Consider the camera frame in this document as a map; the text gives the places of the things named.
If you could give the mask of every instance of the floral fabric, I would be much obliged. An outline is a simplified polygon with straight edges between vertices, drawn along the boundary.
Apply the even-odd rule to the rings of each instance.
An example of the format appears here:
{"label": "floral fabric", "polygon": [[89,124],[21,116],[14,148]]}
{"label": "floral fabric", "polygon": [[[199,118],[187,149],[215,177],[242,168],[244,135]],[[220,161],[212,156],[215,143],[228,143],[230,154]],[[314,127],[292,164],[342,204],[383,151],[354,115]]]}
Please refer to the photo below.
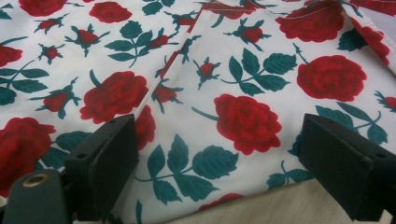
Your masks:
{"label": "floral fabric", "polygon": [[0,8],[4,198],[15,179],[63,169],[64,155],[128,113],[140,159],[114,223],[162,222],[312,178],[296,157],[305,113],[396,153],[396,45],[364,13],[392,20],[395,1]]}

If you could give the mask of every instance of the black plastic piece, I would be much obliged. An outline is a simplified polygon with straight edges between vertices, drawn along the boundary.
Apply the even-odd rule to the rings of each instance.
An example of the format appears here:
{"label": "black plastic piece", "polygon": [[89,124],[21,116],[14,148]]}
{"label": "black plastic piece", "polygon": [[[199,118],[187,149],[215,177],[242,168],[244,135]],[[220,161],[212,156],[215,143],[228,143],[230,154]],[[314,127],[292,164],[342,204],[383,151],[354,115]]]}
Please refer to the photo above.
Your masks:
{"label": "black plastic piece", "polygon": [[64,159],[80,221],[106,219],[137,165],[134,116],[111,120]]}
{"label": "black plastic piece", "polygon": [[396,156],[384,148],[331,119],[307,114],[298,157],[351,219],[378,221],[384,208],[392,213]]}

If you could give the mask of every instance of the beige surface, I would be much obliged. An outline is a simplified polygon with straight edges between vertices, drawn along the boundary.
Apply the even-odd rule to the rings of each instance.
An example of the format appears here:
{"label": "beige surface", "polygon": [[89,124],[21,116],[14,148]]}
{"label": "beige surface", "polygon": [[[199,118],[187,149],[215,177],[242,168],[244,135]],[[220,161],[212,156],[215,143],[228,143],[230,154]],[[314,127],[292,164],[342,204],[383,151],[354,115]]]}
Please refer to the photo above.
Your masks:
{"label": "beige surface", "polygon": [[389,224],[390,221],[391,215],[387,212],[380,222],[351,221],[317,180],[309,180],[222,204],[167,224]]}

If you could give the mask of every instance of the red rose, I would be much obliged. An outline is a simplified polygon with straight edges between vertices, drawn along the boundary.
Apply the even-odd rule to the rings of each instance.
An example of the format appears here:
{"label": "red rose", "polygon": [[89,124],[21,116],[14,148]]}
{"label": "red rose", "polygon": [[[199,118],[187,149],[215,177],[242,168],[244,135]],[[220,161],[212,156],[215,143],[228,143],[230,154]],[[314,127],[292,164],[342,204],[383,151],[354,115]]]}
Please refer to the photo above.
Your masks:
{"label": "red rose", "polygon": [[20,0],[21,9],[34,17],[49,16],[61,10],[67,0]]}
{"label": "red rose", "polygon": [[396,4],[394,0],[350,0],[350,3],[358,7],[367,7],[390,16],[396,16]]}
{"label": "red rose", "polygon": [[43,104],[49,111],[58,112],[64,107],[66,100],[67,93],[63,91],[45,98]]}
{"label": "red rose", "polygon": [[153,40],[150,44],[149,47],[151,49],[156,49],[159,48],[162,45],[165,45],[168,43],[168,36],[167,35],[161,35],[159,37],[157,37],[155,40]]}
{"label": "red rose", "polygon": [[0,45],[0,67],[8,63],[16,62],[22,57],[20,49],[13,49]]}
{"label": "red rose", "polygon": [[137,149],[141,150],[148,144],[148,142],[152,142],[154,140],[154,131],[156,128],[154,117],[152,117],[151,109],[148,105],[145,105],[139,118],[137,118],[135,128]]}
{"label": "red rose", "polygon": [[389,60],[387,59],[387,55],[390,53],[390,50],[387,46],[381,43],[381,40],[384,38],[384,33],[376,32],[369,26],[361,27],[361,25],[351,18],[353,24],[355,25],[356,30],[363,36],[364,40],[370,47],[373,48],[376,54],[382,59],[382,61],[389,65]]}
{"label": "red rose", "polygon": [[50,149],[51,125],[39,124],[32,118],[11,119],[0,131],[0,195],[18,178],[35,169],[35,163]]}
{"label": "red rose", "polygon": [[126,21],[132,13],[116,2],[96,3],[90,11],[90,15],[105,23]]}
{"label": "red rose", "polygon": [[337,1],[325,0],[312,3],[290,13],[286,18],[277,18],[279,29],[289,39],[299,38],[304,42],[323,42],[335,39],[343,28],[343,9]]}
{"label": "red rose", "polygon": [[144,77],[137,77],[133,72],[114,73],[85,94],[85,106],[79,110],[81,118],[101,123],[114,119],[116,114],[131,112],[146,95],[146,84]]}
{"label": "red rose", "polygon": [[177,93],[174,90],[171,90],[164,86],[158,86],[155,89],[154,94],[156,95],[158,101],[161,103],[168,102],[172,99],[176,99],[177,97]]}
{"label": "red rose", "polygon": [[219,115],[218,131],[233,140],[236,150],[250,155],[254,150],[266,152],[270,147],[280,146],[276,133],[282,127],[268,105],[250,97],[235,98],[229,94],[216,98],[215,105]]}
{"label": "red rose", "polygon": [[244,197],[245,196],[243,196],[241,194],[229,193],[229,194],[226,194],[226,195],[222,196],[220,199],[218,199],[217,201],[214,201],[213,203],[202,205],[198,210],[199,211],[203,211],[203,210],[205,210],[207,208],[214,207],[214,206],[217,206],[217,205],[222,204],[222,203],[227,203],[227,202],[230,202],[230,201],[233,201],[233,200],[236,200],[236,199],[241,199],[241,198],[244,198]]}
{"label": "red rose", "polygon": [[396,109],[396,97],[388,96],[385,98],[385,102],[390,108]]}
{"label": "red rose", "polygon": [[361,66],[341,55],[323,56],[298,68],[297,83],[317,99],[353,101],[363,90],[366,74]]}
{"label": "red rose", "polygon": [[251,43],[257,43],[262,38],[262,29],[258,27],[247,28],[242,31],[241,36]]}

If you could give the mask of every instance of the dark green leaf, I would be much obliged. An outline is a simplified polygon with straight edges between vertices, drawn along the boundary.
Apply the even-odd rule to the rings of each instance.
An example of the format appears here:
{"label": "dark green leaf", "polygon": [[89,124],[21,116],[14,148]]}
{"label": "dark green leaf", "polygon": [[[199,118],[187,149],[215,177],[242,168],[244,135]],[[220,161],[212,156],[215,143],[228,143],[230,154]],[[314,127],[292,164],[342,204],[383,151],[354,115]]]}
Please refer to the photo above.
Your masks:
{"label": "dark green leaf", "polygon": [[164,166],[165,156],[163,155],[163,148],[158,145],[148,157],[148,172],[151,178],[155,179]]}
{"label": "dark green leaf", "polygon": [[118,62],[126,62],[129,60],[132,60],[135,58],[134,55],[130,53],[116,53],[116,54],[110,54],[108,57],[118,61]]}
{"label": "dark green leaf", "polygon": [[175,0],[161,0],[161,2],[163,2],[164,6],[171,7],[175,3]]}
{"label": "dark green leaf", "polygon": [[254,96],[255,94],[258,93],[263,93],[264,91],[262,91],[262,89],[260,89],[259,87],[257,87],[254,84],[251,83],[240,83],[239,87],[241,88],[241,90],[251,96]]}
{"label": "dark green leaf", "polygon": [[236,81],[240,81],[242,79],[243,70],[241,64],[235,59],[234,56],[231,57],[228,66],[230,68],[231,75],[233,75],[233,78],[235,78]]}
{"label": "dark green leaf", "polygon": [[270,55],[270,57],[264,60],[263,65],[265,71],[283,75],[297,66],[296,60],[297,59],[295,55],[273,53]]}
{"label": "dark green leaf", "polygon": [[175,135],[171,150],[168,152],[168,167],[173,173],[180,173],[186,168],[189,162],[189,147],[184,143],[183,139]]}
{"label": "dark green leaf", "polygon": [[138,47],[146,46],[151,41],[151,38],[152,38],[152,32],[151,31],[145,32],[137,38],[136,45]]}
{"label": "dark green leaf", "polygon": [[121,27],[120,33],[127,39],[133,39],[142,34],[142,27],[137,21],[128,21],[124,26]]}
{"label": "dark green leaf", "polygon": [[337,121],[337,122],[343,124],[344,126],[348,127],[348,129],[351,129],[351,130],[353,129],[353,120],[348,114],[345,114],[345,113],[341,112],[340,110],[332,110],[330,108],[322,107],[320,105],[317,105],[316,108],[317,108],[318,115],[320,115],[324,118],[328,118],[328,119]]}
{"label": "dark green leaf", "polygon": [[146,6],[142,7],[146,16],[157,14],[157,12],[161,10],[161,8],[163,8],[163,4],[159,2],[148,3]]}
{"label": "dark green leaf", "polygon": [[254,77],[254,80],[268,91],[280,91],[289,84],[289,82],[283,79],[283,77],[273,75]]}
{"label": "dark green leaf", "polygon": [[15,102],[15,91],[0,87],[0,105],[9,105]]}
{"label": "dark green leaf", "polygon": [[165,205],[168,202],[180,201],[177,192],[174,187],[172,187],[169,182],[163,180],[156,180],[153,183],[155,197]]}
{"label": "dark green leaf", "polygon": [[377,124],[370,126],[370,128],[367,130],[367,136],[370,141],[376,143],[377,145],[388,142],[387,132],[385,132],[385,130],[379,127]]}
{"label": "dark green leaf", "polygon": [[175,175],[175,180],[180,192],[195,202],[205,199],[217,189],[209,181],[194,175]]}
{"label": "dark green leaf", "polygon": [[50,75],[48,72],[38,68],[21,70],[21,73],[27,78],[47,77]]}
{"label": "dark green leaf", "polygon": [[210,146],[194,156],[192,170],[205,178],[215,179],[234,171],[237,161],[238,154],[233,154],[222,147]]}
{"label": "dark green leaf", "polygon": [[310,172],[308,172],[306,170],[302,170],[302,169],[295,169],[295,170],[288,171],[286,173],[286,175],[288,177],[290,177],[296,183],[314,178],[314,176]]}
{"label": "dark green leaf", "polygon": [[1,77],[9,77],[9,76],[16,74],[17,72],[18,72],[18,70],[15,70],[15,69],[2,68],[2,69],[0,69],[0,76]]}
{"label": "dark green leaf", "polygon": [[58,148],[52,147],[49,151],[44,155],[41,160],[46,164],[49,168],[59,169],[64,166],[64,157],[67,153],[59,150]]}
{"label": "dark green leaf", "polygon": [[90,135],[91,133],[81,131],[62,133],[56,138],[55,142],[61,149],[71,152]]}
{"label": "dark green leaf", "polygon": [[363,119],[369,122],[372,121],[372,119],[370,119],[370,117],[364,111],[360,110],[359,108],[353,105],[347,105],[341,102],[337,102],[337,104],[340,105],[341,108],[343,108],[348,114],[352,115],[355,118]]}
{"label": "dark green leaf", "polygon": [[347,51],[361,49],[364,46],[367,46],[367,42],[355,28],[343,33],[340,37],[340,42],[338,43],[339,49]]}
{"label": "dark green leaf", "polygon": [[114,49],[115,51],[128,51],[133,47],[134,45],[127,40],[116,40],[105,45],[105,48]]}
{"label": "dark green leaf", "polygon": [[260,70],[259,59],[257,56],[248,49],[244,49],[242,57],[242,65],[244,66],[245,71],[253,76],[257,75]]}
{"label": "dark green leaf", "polygon": [[286,184],[286,176],[283,174],[273,174],[267,180],[268,189],[275,189]]}
{"label": "dark green leaf", "polygon": [[23,91],[26,93],[32,93],[35,91],[43,91],[47,88],[47,86],[44,85],[43,83],[41,83],[37,80],[31,80],[31,79],[13,81],[12,87],[14,87],[15,90],[17,90],[17,91]]}

